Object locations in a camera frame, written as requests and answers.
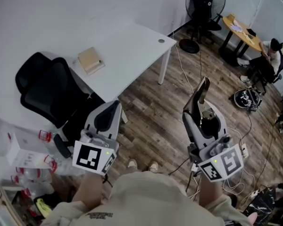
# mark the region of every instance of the beige t-shirt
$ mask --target beige t-shirt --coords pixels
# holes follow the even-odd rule
[[[105,205],[88,212],[82,202],[62,202],[42,226],[224,226],[225,221],[251,225],[228,196],[203,208],[172,178],[135,172],[115,182]]]
[[[275,72],[275,74],[277,74],[278,70],[279,70],[280,63],[281,63],[280,52],[279,51],[277,51],[275,53],[270,52],[271,41],[264,41],[262,43],[263,43],[263,47],[264,47],[267,55],[270,57],[270,62],[271,62],[272,67],[274,68],[274,72]]]

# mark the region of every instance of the white desk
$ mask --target white desk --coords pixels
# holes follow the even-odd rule
[[[78,62],[70,65],[70,68],[99,97],[109,102],[117,99],[138,76],[163,55],[158,79],[159,84],[162,84],[171,47],[175,44],[175,40],[165,35],[138,24],[129,24],[102,42],[91,44],[105,67],[89,76]]]

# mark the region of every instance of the black pants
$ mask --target black pants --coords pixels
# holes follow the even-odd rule
[[[265,57],[261,56],[250,60],[250,66],[252,69],[248,71],[248,77],[250,78],[257,70],[261,72],[263,77],[268,83],[272,83],[275,79],[274,68],[269,64]]]

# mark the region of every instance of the white shoe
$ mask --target white shoe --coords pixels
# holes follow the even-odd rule
[[[237,58],[237,63],[243,67],[247,67],[250,64],[249,60],[244,60],[241,58]]]
[[[245,83],[249,83],[250,82],[250,79],[247,76],[244,76],[244,75],[240,76],[240,80],[242,82],[245,82]]]
[[[128,164],[127,164],[127,168],[130,168],[130,167],[134,167],[134,168],[137,168],[137,162],[135,159],[130,159]]]
[[[157,173],[158,172],[158,163],[156,161],[151,162],[151,165],[148,168],[148,171]]]

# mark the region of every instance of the book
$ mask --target book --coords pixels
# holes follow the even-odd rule
[[[78,59],[88,75],[93,74],[105,66],[94,47],[79,53]]]

